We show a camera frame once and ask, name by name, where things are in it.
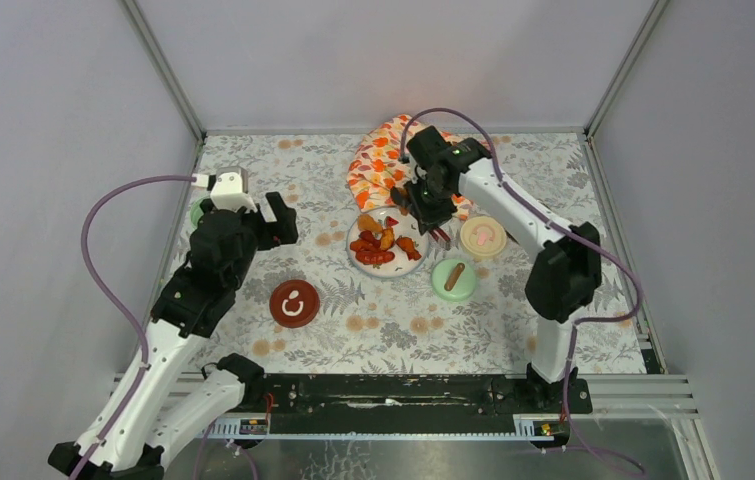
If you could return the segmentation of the breaded fried chicken piece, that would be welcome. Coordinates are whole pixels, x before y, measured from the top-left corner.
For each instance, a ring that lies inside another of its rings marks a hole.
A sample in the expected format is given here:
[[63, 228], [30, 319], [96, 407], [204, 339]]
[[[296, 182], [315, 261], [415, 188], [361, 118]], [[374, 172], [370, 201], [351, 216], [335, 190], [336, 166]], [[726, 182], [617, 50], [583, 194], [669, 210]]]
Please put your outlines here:
[[361, 232], [369, 231], [373, 234], [381, 234], [383, 231], [382, 224], [367, 213], [363, 213], [357, 218], [356, 225]]

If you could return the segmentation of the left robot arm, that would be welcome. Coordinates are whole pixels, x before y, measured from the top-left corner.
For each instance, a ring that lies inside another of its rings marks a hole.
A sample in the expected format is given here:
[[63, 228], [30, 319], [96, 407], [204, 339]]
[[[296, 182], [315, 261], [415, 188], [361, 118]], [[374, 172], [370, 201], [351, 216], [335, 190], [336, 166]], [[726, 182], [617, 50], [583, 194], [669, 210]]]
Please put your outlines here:
[[246, 208], [211, 208], [203, 214], [184, 262], [153, 306], [130, 371], [77, 440], [53, 447], [50, 466], [72, 479], [160, 479], [216, 417], [260, 404], [263, 368], [229, 354], [216, 362], [198, 391], [167, 416], [160, 414], [187, 361], [234, 306], [256, 253], [298, 240], [295, 209], [277, 192], [266, 200], [273, 221]]

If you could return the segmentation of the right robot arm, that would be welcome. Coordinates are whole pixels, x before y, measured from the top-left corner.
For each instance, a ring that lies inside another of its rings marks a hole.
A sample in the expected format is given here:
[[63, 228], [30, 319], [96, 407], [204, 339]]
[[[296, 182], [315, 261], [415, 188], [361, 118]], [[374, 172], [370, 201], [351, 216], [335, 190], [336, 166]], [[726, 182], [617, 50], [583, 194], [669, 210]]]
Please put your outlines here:
[[572, 326], [602, 280], [597, 228], [589, 222], [574, 225], [551, 212], [513, 184], [494, 151], [474, 138], [450, 143], [436, 128], [426, 127], [402, 134], [399, 155], [414, 177], [392, 188], [391, 199], [416, 219], [420, 232], [430, 233], [450, 220], [457, 210], [453, 199], [463, 197], [499, 223], [532, 261], [524, 292], [542, 322], [530, 361], [537, 377], [528, 382], [526, 396], [536, 410], [554, 410], [566, 398], [562, 380], [572, 371]]

